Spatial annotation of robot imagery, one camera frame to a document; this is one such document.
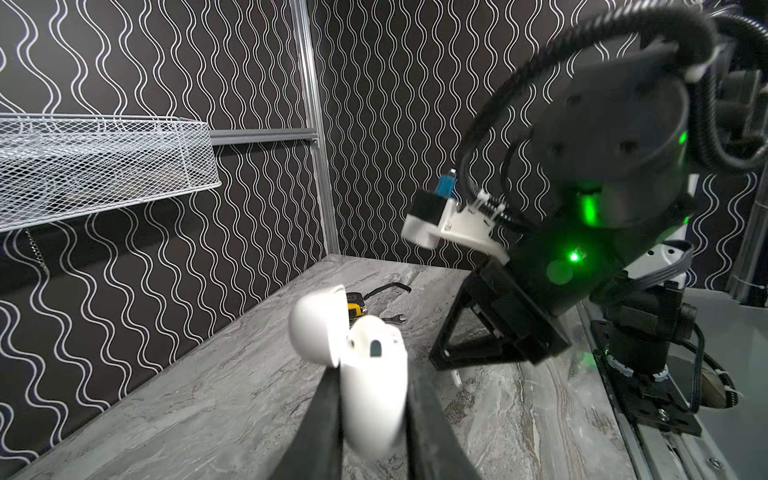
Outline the white stem earbuds pair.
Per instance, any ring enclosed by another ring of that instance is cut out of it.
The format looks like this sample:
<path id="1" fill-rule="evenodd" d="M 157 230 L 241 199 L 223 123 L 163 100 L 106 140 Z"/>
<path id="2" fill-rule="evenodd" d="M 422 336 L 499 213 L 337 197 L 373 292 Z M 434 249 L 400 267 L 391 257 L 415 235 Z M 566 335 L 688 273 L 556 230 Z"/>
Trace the white stem earbuds pair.
<path id="1" fill-rule="evenodd" d="M 450 371 L 452 381 L 457 388 L 461 388 L 463 385 L 460 373 L 457 369 Z"/>

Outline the white round earbud case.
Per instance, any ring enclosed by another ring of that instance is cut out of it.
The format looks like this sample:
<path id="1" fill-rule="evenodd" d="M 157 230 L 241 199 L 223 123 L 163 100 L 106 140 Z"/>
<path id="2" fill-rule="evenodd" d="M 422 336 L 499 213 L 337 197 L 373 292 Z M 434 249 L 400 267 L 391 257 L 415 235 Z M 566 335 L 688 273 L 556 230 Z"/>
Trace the white round earbud case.
<path id="1" fill-rule="evenodd" d="M 408 353 L 400 330 L 373 315 L 351 322 L 343 285 L 301 297 L 288 328 L 300 357 L 340 370 L 347 444 L 370 460 L 388 456 L 405 424 Z"/>

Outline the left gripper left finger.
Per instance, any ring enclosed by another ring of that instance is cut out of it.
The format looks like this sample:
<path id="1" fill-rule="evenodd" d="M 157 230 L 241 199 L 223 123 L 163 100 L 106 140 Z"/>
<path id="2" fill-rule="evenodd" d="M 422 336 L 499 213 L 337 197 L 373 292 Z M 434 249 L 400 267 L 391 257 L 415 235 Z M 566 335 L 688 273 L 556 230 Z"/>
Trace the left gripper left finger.
<path id="1" fill-rule="evenodd" d="M 341 479 L 340 370 L 326 368 L 302 422 L 270 479 Z"/>

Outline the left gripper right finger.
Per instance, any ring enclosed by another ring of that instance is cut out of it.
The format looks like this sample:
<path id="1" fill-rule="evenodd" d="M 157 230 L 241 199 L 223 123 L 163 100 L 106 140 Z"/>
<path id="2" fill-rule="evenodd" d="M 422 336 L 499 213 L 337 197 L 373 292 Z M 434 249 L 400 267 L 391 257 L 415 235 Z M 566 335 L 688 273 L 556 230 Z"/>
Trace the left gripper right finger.
<path id="1" fill-rule="evenodd" d="M 479 479 L 447 421 L 430 380 L 408 366 L 406 446 L 409 479 Z"/>

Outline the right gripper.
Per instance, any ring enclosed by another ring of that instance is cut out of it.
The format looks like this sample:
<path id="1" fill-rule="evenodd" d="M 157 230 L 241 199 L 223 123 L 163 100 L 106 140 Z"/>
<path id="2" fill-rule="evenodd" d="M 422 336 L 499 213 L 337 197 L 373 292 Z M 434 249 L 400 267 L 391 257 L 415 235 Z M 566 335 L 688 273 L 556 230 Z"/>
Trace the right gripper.
<path id="1" fill-rule="evenodd" d="M 506 267 L 490 259 L 459 290 L 429 360 L 438 371 L 538 364 L 571 346 L 559 319 L 543 310 Z"/>

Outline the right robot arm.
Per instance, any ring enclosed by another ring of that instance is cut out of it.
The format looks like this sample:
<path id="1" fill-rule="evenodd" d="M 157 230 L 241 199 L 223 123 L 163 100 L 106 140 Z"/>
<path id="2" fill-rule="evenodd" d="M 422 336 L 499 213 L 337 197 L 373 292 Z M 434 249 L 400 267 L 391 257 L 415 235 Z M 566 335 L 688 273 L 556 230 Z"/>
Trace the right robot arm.
<path id="1" fill-rule="evenodd" d="M 506 150 L 532 153 L 559 203 L 529 220 L 469 176 L 470 160 L 518 93 L 575 53 L 636 34 L 638 53 L 574 76 Z M 767 163 L 767 29 L 642 1 L 597 15 L 536 54 L 491 96 L 454 169 L 415 195 L 403 229 L 484 254 L 430 352 L 439 370 L 530 362 L 571 344 L 559 319 L 582 300 L 598 364 L 636 424 L 700 435 L 705 341 L 684 299 L 690 243 L 673 233 L 694 213 L 693 173 L 744 174 Z"/>

